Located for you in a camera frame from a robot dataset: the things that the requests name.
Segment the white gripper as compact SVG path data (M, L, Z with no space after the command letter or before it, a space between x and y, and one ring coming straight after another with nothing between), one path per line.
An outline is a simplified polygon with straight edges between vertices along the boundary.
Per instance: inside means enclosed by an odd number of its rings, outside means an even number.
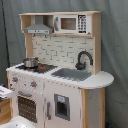
M14 96L13 90L0 86L0 98L9 99L12 98L13 96Z

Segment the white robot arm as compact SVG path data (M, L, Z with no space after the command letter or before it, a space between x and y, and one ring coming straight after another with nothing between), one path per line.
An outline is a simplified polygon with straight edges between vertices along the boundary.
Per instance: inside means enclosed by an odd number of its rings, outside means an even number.
M0 86L0 98L9 99L14 96L14 92L3 86ZM27 119L16 116L12 118L8 123L0 125L0 128L35 128L35 126Z

